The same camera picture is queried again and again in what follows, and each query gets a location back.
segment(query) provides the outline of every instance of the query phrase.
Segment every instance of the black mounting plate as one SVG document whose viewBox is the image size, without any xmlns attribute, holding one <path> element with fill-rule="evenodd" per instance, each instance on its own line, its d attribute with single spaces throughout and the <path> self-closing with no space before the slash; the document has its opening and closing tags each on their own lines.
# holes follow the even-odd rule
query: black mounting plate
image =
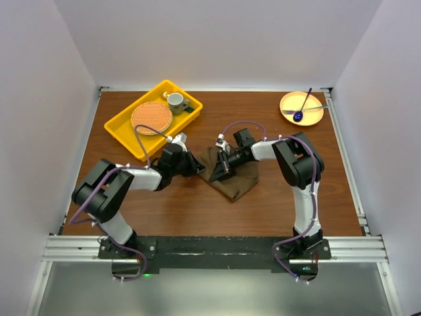
<svg viewBox="0 0 421 316">
<path fill-rule="evenodd" d="M 147 273 L 159 273 L 160 269 L 268 269 L 273 273 L 285 270 L 273 258 L 275 242 L 290 237 L 208 237 L 208 236 L 138 236 L 138 250 L 148 258 Z M 129 259 L 134 255 L 121 256 L 122 252 L 101 241 L 98 258 Z M 331 259 L 329 242 L 323 239 L 307 254 L 294 259 L 313 259 L 317 251 L 319 259 Z M 308 263 L 290 264 L 288 249 L 281 247 L 278 257 L 299 275 L 316 274 L 316 266 Z"/>
</svg>

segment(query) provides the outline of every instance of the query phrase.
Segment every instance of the white wall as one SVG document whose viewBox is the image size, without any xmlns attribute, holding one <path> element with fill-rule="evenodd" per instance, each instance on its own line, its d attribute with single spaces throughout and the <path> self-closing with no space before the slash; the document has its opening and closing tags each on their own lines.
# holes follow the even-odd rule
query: white wall
<svg viewBox="0 0 421 316">
<path fill-rule="evenodd" d="M 23 315 L 82 158 L 95 85 L 54 2 L 0 1 L 0 315 Z"/>
<path fill-rule="evenodd" d="M 333 86 L 381 0 L 55 0 L 95 82 Z"/>
<path fill-rule="evenodd" d="M 368 224 L 406 314 L 421 311 L 421 1 L 384 0 L 334 88 Z"/>
</svg>

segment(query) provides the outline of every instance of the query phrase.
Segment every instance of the orange woven placemat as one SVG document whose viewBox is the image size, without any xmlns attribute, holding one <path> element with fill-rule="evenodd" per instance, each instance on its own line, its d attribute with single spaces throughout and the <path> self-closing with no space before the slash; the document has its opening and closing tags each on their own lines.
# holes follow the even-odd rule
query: orange woven placemat
<svg viewBox="0 0 421 316">
<path fill-rule="evenodd" d="M 164 104 L 159 102 L 146 102 L 139 105 L 132 113 L 132 126 L 144 124 L 162 132 L 166 130 L 172 122 L 171 110 Z M 138 127 L 140 134 L 153 135 L 154 131 Z"/>
</svg>

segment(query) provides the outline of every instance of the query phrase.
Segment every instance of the white mug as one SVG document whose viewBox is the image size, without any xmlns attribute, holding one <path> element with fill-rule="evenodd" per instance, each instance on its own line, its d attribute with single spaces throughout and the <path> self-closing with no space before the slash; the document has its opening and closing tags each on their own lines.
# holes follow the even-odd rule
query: white mug
<svg viewBox="0 0 421 316">
<path fill-rule="evenodd" d="M 184 97 L 178 93 L 171 93 L 166 96 L 168 106 L 173 115 L 180 115 L 185 109 L 190 106 L 190 100 L 184 99 Z"/>
</svg>

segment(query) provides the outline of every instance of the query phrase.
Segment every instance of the yellow tray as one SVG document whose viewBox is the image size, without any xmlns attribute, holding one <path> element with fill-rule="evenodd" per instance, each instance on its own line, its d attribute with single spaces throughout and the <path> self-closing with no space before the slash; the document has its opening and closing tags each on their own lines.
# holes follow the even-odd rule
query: yellow tray
<svg viewBox="0 0 421 316">
<path fill-rule="evenodd" d="M 164 92 L 167 94 L 174 92 L 182 94 L 185 99 L 190 100 L 190 107 L 194 108 L 192 113 L 184 111 L 181 115 L 173 116 L 170 126 L 164 131 L 164 133 L 174 137 L 199 116 L 203 105 L 169 80 L 162 81 L 158 86 L 147 92 L 145 95 L 140 97 L 130 106 L 125 108 L 123 111 L 104 124 L 104 128 L 108 133 L 110 133 L 125 148 L 127 148 L 134 155 L 134 157 L 142 161 L 146 161 L 146 156 L 142 152 L 142 149 L 140 148 L 139 143 L 137 142 L 134 135 L 134 129 L 130 120 L 132 117 L 132 112 L 142 103 L 150 101 L 161 102 L 168 105 L 168 103 L 162 98 L 162 94 Z M 139 137 L 149 156 L 152 156 L 154 153 L 156 153 L 158 149 L 166 143 L 165 138 L 160 135 L 148 136 L 139 134 Z"/>
</svg>

